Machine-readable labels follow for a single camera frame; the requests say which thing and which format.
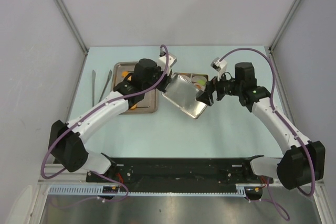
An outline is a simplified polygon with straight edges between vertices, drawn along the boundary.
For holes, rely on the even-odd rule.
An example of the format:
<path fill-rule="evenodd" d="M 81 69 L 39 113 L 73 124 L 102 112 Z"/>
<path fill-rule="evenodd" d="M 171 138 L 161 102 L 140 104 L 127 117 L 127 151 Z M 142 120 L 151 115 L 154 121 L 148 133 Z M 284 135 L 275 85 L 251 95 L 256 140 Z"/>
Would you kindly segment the gold cookie tin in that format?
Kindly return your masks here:
<path fill-rule="evenodd" d="M 178 72 L 184 79 L 191 82 L 194 86 L 200 90 L 204 90 L 206 83 L 208 81 L 208 75 L 199 73 L 189 73 L 189 72 Z"/>

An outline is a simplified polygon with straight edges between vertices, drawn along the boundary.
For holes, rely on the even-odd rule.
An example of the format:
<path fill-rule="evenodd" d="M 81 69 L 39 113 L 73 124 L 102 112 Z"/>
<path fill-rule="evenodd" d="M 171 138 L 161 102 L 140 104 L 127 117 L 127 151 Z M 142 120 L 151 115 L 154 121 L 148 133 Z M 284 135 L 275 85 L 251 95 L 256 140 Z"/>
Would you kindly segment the steel tin lid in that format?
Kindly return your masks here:
<path fill-rule="evenodd" d="M 207 108 L 206 104 L 196 100 L 202 91 L 181 75 L 174 73 L 162 96 L 191 118 L 198 119 Z"/>

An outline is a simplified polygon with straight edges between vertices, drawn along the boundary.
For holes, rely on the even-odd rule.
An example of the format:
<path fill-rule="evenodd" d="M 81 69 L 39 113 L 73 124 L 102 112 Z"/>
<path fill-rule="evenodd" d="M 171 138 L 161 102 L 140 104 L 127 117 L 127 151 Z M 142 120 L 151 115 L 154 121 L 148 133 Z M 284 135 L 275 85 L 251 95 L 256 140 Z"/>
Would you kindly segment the steel tongs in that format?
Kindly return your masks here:
<path fill-rule="evenodd" d="M 98 90 L 96 91 L 96 71 L 92 70 L 91 72 L 91 105 L 95 106 L 97 103 L 99 103 L 105 96 L 108 84 L 110 83 L 110 80 L 112 79 L 112 70 L 108 71 L 107 76 L 105 79 L 98 78 Z"/>

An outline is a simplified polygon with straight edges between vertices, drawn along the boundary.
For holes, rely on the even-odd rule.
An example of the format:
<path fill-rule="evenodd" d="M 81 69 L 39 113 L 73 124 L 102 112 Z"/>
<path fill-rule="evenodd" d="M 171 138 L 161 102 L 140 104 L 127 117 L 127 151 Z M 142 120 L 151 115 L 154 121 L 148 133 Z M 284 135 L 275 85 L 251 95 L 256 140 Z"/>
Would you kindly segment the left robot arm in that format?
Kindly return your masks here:
<path fill-rule="evenodd" d="M 105 182 L 112 181 L 116 175 L 112 160 L 103 153 L 88 151 L 85 143 L 110 119 L 142 101 L 148 92 L 163 92 L 175 63 L 176 58 L 171 55 L 161 56 L 158 61 L 139 60 L 134 70 L 86 114 L 67 123 L 58 120 L 51 126 L 50 154 L 69 172 L 83 168 L 97 172 Z"/>

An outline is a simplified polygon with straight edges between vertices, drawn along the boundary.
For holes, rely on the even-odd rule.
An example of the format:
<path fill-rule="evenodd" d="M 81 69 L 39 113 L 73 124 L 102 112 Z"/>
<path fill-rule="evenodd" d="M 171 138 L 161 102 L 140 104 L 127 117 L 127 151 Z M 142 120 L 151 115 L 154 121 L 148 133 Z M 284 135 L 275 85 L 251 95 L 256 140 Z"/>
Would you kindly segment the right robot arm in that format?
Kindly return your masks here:
<path fill-rule="evenodd" d="M 226 77 L 227 62 L 216 59 L 211 66 L 218 75 L 208 81 L 204 91 L 196 99 L 208 106 L 213 105 L 213 93 L 217 100 L 224 96 L 236 96 L 239 103 L 256 116 L 278 143 L 282 158 L 258 156 L 242 169 L 243 179 L 254 183 L 261 176 L 280 180 L 286 189 L 312 184 L 324 177 L 325 146 L 313 142 L 279 110 L 267 88 L 258 86 L 255 69 L 250 62 L 235 64 L 235 75 Z"/>

